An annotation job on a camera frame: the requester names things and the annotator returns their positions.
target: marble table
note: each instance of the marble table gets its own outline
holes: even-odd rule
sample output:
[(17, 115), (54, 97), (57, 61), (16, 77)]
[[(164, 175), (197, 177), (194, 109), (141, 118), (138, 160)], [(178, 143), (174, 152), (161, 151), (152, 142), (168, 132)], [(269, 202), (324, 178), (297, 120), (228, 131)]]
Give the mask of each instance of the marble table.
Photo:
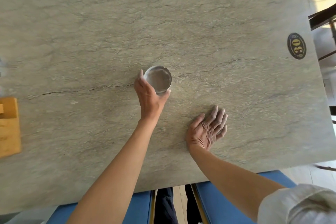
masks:
[(255, 172), (335, 159), (307, 11), (306, 0), (1, 0), (1, 94), (18, 98), (23, 151), (0, 159), (0, 214), (78, 201), (135, 128), (133, 81), (156, 64), (172, 92), (136, 191), (206, 180), (184, 135), (214, 104), (229, 114), (221, 159)]

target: white sleeve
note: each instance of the white sleeve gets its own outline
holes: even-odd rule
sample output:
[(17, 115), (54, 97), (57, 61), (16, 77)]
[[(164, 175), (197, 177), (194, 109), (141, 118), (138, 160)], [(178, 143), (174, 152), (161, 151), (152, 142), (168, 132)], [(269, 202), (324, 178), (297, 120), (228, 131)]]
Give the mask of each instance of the white sleeve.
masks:
[(336, 193), (310, 184), (279, 189), (263, 199), (258, 224), (336, 223)]

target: wooden block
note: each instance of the wooden block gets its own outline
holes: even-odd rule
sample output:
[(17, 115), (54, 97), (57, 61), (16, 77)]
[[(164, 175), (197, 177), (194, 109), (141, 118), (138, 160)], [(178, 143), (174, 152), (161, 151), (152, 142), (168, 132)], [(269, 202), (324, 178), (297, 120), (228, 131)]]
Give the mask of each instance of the wooden block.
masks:
[(0, 158), (20, 152), (18, 104), (15, 98), (0, 98)]

